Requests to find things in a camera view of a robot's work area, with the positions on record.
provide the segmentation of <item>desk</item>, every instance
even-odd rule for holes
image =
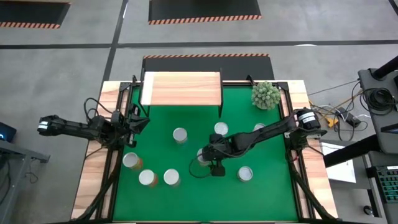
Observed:
[[[305,85],[302,80],[298,81],[273,81],[273,82],[287,82],[289,86],[289,96],[292,102],[293,109],[309,107],[308,96],[305,90]],[[103,89],[99,101],[108,109],[113,110],[116,107],[116,102],[119,93],[121,82],[104,82]],[[288,111],[288,104],[286,97],[282,96],[282,106],[284,111]],[[126,104],[126,99],[122,100],[122,108]],[[98,108],[100,114],[105,115],[106,112]],[[319,142],[316,140],[309,140],[308,143],[319,149]],[[87,149],[87,154],[99,148],[96,142],[90,142]],[[83,164],[79,188],[77,190],[75,205],[72,211],[72,218],[77,218],[81,215],[87,206],[94,199],[101,186],[101,179],[103,177],[104,165],[106,160],[107,150],[103,149],[96,154],[93,154]],[[326,174],[323,158],[316,152],[311,150],[303,151],[303,160],[305,163],[305,170],[308,177],[309,186],[326,210],[337,217],[335,203],[330,189],[329,180]],[[106,194],[103,211],[108,210],[110,190]],[[300,202],[303,208],[303,216],[308,217],[308,210],[306,199],[303,193],[299,190]]]

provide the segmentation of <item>power strip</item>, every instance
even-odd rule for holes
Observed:
[[[361,123],[361,121],[360,121],[359,119],[354,118],[354,115],[351,114],[350,112],[347,112],[345,108],[340,107],[340,108],[338,108],[338,110],[340,111],[340,113],[336,111],[336,114],[337,114],[340,118],[343,118],[343,117],[344,117],[344,119],[346,119],[346,122],[347,122],[349,125],[351,125],[352,127],[356,128],[356,127],[358,127],[359,124]]]

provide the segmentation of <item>white paper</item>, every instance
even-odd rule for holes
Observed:
[[[321,143],[321,147],[324,155],[344,148],[344,146],[328,144],[324,142]],[[326,168],[326,172],[328,173],[329,179],[356,183],[353,160],[328,167]]]

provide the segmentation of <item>wooden board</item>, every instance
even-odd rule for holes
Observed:
[[[219,72],[146,72],[142,105],[220,105]]]
[[[287,82],[289,84],[290,98],[292,100],[293,109],[310,107],[307,91],[305,89],[303,80],[279,80],[279,81],[270,81],[270,82]],[[120,81],[104,82],[101,91],[99,102],[104,104],[104,106],[109,108],[111,111],[116,106],[120,83],[121,83]],[[123,107],[126,105],[126,100],[123,101],[122,105]],[[284,111],[288,111],[287,103],[284,100],[282,100],[282,106],[284,107]],[[101,110],[100,108],[98,111],[101,115],[104,116],[107,115],[106,112],[104,110]],[[320,150],[319,141],[308,140],[308,143],[315,149]],[[90,153],[91,151],[94,151],[97,148],[99,148],[98,143],[90,142],[88,145],[87,153]],[[103,149],[99,153],[90,156],[83,164],[80,184],[77,190],[77,195],[71,218],[77,218],[79,215],[81,215],[85,211],[87,206],[92,202],[95,195],[98,193],[101,185],[105,159],[106,159],[106,149]],[[322,156],[319,153],[312,151],[311,149],[306,149],[303,151],[303,159],[311,191],[314,193],[319,202],[324,206],[324,208],[331,215],[337,217],[335,202],[333,200],[333,195],[331,193],[329,179],[326,173],[325,163],[323,162]],[[305,203],[306,199],[302,190],[299,190],[299,194],[300,194],[300,201],[303,207],[304,217],[308,217],[308,210],[307,210],[308,208]],[[109,196],[110,192],[107,193],[106,200],[104,203],[104,210],[108,209]]]

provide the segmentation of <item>black metal frame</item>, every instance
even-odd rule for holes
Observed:
[[[254,82],[252,80],[249,80],[249,81],[250,82],[223,82],[222,86],[240,87],[240,86],[251,86],[254,84]],[[139,86],[140,90],[142,90],[142,84],[143,84],[142,82],[138,83],[137,79],[135,77],[133,77],[132,82],[121,83],[120,88],[119,88],[118,102],[116,103],[116,105],[117,105],[116,109],[120,110],[121,103],[123,102],[124,92],[126,90],[128,90],[129,95],[127,96],[126,111],[125,111],[125,114],[127,114],[127,112],[129,111],[129,109],[132,106],[131,97],[132,97],[133,89],[135,87]],[[288,86],[287,82],[273,83],[273,85],[276,86],[277,88],[279,88],[280,90],[284,91],[289,113],[292,113],[293,112],[292,102],[290,99],[289,86]],[[285,111],[283,110],[282,100],[279,103],[279,111],[280,111],[280,117],[281,118],[285,117],[285,113],[284,113]],[[284,137],[284,141],[285,141],[285,146],[287,146],[286,145],[287,139],[285,137]],[[102,180],[103,182],[101,184],[100,192],[95,197],[95,199],[93,200],[91,205],[87,208],[86,212],[78,219],[70,220],[67,222],[61,222],[61,223],[70,224],[70,223],[112,223],[113,222],[114,204],[116,201],[116,194],[117,194],[117,190],[118,190],[118,182],[119,182],[119,177],[120,177],[123,147],[121,147],[119,149],[109,149],[109,151],[108,151],[109,153],[106,156],[106,164],[108,164],[108,163],[110,163],[110,161],[112,159],[112,155],[113,155],[112,152],[115,150],[117,150],[118,156],[116,159],[116,164],[115,164],[114,170],[112,171],[110,176],[107,178],[107,175],[105,175],[105,173],[107,173],[107,174],[109,173],[110,166],[105,166],[104,176],[103,176],[103,180]],[[289,159],[292,159],[291,153],[288,153],[288,156],[289,156]],[[298,164],[300,166],[300,174],[302,176],[302,179],[308,185],[308,179],[307,179],[307,174],[305,173],[305,166],[304,166],[303,160],[299,159]],[[301,203],[300,203],[300,195],[299,195],[298,186],[296,184],[296,181],[294,181],[293,178],[291,178],[291,181],[292,181],[293,195],[294,195],[294,199],[295,199],[296,212],[297,212],[297,216],[298,216],[298,222],[314,223],[314,224],[316,224],[316,223],[355,224],[353,222],[343,222],[341,220],[315,219],[313,207],[308,199],[307,199],[307,207],[308,207],[308,211],[310,211],[310,218],[304,218]],[[109,202],[108,214],[107,214],[106,218],[102,218],[103,217],[103,211],[102,211],[103,199],[104,199],[105,193],[108,191],[108,189],[110,188],[111,185],[112,185],[112,191],[111,191],[111,197],[110,197],[110,202]],[[94,220],[90,220],[90,217],[92,216],[92,214],[95,210],[97,210],[98,215],[95,216]]]
[[[222,68],[220,68],[220,89],[221,89],[221,104],[218,106],[218,117],[221,117],[221,113],[223,112],[223,102],[224,102],[224,94],[223,94],[223,79],[222,79]],[[141,75],[140,75],[140,81],[141,83],[145,82],[145,68],[142,66],[141,68]],[[146,105],[148,107],[148,110],[146,111],[144,106],[141,104],[141,96],[142,96],[142,89],[144,85],[140,85],[139,87],[139,93],[138,93],[138,105],[140,109],[144,112],[145,116],[148,118],[149,117],[149,112],[150,112],[150,105]]]

